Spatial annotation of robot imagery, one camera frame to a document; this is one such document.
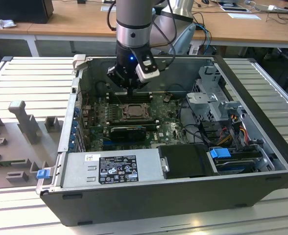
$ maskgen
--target black plastic cover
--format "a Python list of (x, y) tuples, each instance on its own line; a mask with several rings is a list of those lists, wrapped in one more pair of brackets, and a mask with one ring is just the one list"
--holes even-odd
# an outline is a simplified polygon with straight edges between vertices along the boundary
[(164, 174), (166, 179), (213, 175), (207, 153), (198, 144), (162, 145), (158, 150), (169, 166), (169, 172)]

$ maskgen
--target computer case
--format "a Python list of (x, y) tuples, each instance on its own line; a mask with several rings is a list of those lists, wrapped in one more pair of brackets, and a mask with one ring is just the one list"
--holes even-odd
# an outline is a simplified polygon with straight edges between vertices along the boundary
[(54, 8), (52, 0), (0, 0), (0, 19), (46, 24)]

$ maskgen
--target white paper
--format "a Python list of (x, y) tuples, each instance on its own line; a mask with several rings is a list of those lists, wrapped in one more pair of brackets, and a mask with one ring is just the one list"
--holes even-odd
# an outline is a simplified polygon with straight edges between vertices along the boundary
[(17, 26), (12, 20), (1, 20), (0, 19), (0, 29), (10, 28)]
[(261, 20), (261, 18), (259, 18), (257, 15), (251, 15), (251, 14), (228, 13), (228, 15), (234, 19)]
[[(110, 6), (101, 6), (100, 11), (109, 11), (109, 7)], [(116, 11), (116, 6), (113, 6), (113, 8), (111, 9), (112, 12)]]

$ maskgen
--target white sticker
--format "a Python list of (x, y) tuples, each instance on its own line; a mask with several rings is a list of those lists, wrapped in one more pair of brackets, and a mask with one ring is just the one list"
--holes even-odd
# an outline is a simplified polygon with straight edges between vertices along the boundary
[(131, 174), (131, 175), (126, 175), (126, 176), (128, 176), (128, 178), (137, 178), (137, 177), (138, 177), (137, 174)]
[(85, 155), (85, 161), (98, 161), (100, 158), (100, 154), (86, 154)]

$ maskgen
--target metal bracket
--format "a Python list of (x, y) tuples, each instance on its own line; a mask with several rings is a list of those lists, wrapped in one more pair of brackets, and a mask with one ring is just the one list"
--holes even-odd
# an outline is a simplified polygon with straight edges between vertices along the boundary
[(221, 113), (221, 118), (228, 118), (227, 110), (236, 110), (238, 107), (242, 107), (239, 101), (220, 102), (218, 109)]
[(78, 71), (84, 67), (86, 67), (86, 62), (88, 61), (88, 59), (86, 58), (85, 54), (79, 54), (79, 55), (75, 55), (73, 57), (73, 70), (74, 71)]

